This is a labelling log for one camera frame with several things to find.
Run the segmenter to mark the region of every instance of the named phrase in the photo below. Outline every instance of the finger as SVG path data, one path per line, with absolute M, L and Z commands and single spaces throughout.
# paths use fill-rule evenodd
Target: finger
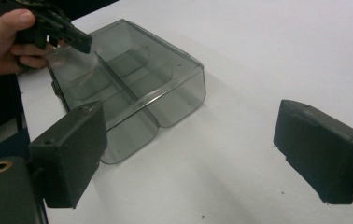
M 20 56 L 19 60 L 21 63 L 32 68 L 43 68 L 46 66 L 46 60 L 42 57 Z
M 35 16 L 27 9 L 16 9 L 0 17 L 0 39 L 8 40 L 19 30 L 35 24 Z
M 48 43 L 45 49 L 40 49 L 32 44 L 25 45 L 13 45 L 10 52 L 17 56 L 32 55 L 32 56 L 44 56 L 54 50 L 54 47 Z

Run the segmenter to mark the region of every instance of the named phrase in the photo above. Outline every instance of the white table surface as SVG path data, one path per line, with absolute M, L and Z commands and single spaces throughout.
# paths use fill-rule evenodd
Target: white table surface
M 205 65 L 204 104 L 128 160 L 101 164 L 55 223 L 353 223 L 274 147 L 279 103 L 353 127 L 353 1 L 120 0 L 74 21 L 137 23 Z M 19 77 L 31 139 L 64 115 L 47 69 Z

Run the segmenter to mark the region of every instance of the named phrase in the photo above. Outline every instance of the gray plastic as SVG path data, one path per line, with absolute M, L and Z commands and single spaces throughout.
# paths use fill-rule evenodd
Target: gray plastic
M 197 109 L 205 98 L 203 65 L 129 21 L 91 34 L 92 50 L 62 47 L 48 55 L 53 88 L 67 111 L 102 101 L 107 164 L 122 161 Z

